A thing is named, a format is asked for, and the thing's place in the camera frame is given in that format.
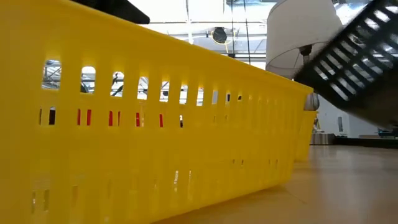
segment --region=wooden floor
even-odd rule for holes
[[[398,150],[312,147],[289,183],[165,223],[398,223]]]

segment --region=white lampshade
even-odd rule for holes
[[[313,45],[312,58],[343,26],[331,0],[282,0],[267,28],[266,70],[292,79],[303,65],[299,47]]]

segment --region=basket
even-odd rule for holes
[[[304,111],[297,139],[296,161],[308,160],[308,150],[310,149],[313,123],[317,114],[318,112],[316,111]]]
[[[289,179],[311,88],[71,1],[6,0],[0,18],[1,223],[148,223]]]
[[[397,1],[371,1],[294,80],[341,110],[398,128],[397,7]]]

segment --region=white wall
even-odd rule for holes
[[[318,109],[318,119],[320,127],[326,133],[333,133],[349,138],[358,138],[360,135],[377,134],[377,127],[363,121],[351,114],[339,110],[327,100],[319,96],[320,107]],[[343,120],[343,131],[339,131],[338,118]]]

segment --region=yellow plastic basket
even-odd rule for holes
[[[71,1],[0,6],[0,223],[147,223],[289,179],[311,88]],[[62,64],[59,90],[41,87],[47,59]],[[79,91],[86,65],[94,94]]]
[[[298,133],[296,160],[307,161],[310,141],[312,137],[313,122],[318,112],[304,111],[301,122],[300,132]]]

